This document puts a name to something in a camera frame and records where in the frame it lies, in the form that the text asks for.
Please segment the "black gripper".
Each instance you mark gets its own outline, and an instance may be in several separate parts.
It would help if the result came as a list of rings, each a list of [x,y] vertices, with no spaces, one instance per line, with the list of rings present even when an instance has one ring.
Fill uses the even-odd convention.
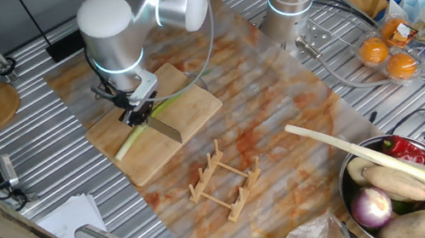
[[[129,126],[136,126],[147,123],[147,119],[154,109],[154,101],[149,98],[147,101],[134,104],[123,102],[117,107],[123,109],[123,113],[119,116],[119,121]]]

